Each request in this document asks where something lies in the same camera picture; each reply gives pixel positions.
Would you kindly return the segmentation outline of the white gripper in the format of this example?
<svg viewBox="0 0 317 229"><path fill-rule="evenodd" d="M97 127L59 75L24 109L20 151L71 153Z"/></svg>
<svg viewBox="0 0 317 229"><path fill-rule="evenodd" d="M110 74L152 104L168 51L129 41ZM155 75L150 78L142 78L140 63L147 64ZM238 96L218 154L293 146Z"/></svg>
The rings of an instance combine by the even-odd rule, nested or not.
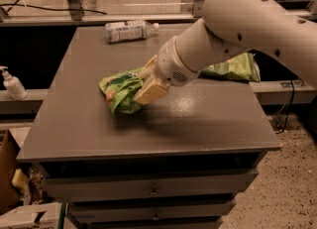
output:
<svg viewBox="0 0 317 229"><path fill-rule="evenodd" d="M190 70L181 60L176 50L177 36L163 44L157 56L144 65L138 78L145 82L133 100L147 105L168 95L170 84L183 86L198 77L197 71Z"/></svg>

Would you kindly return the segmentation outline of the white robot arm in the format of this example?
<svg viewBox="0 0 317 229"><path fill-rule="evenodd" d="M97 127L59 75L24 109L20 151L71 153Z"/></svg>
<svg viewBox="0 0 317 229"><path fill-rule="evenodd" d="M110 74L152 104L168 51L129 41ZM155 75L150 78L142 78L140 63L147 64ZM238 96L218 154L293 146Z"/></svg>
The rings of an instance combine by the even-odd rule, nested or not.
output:
<svg viewBox="0 0 317 229"><path fill-rule="evenodd" d="M259 51L317 88L317 24L274 0L205 0L202 17L161 46L139 73L134 100L146 105L203 68L248 50Z"/></svg>

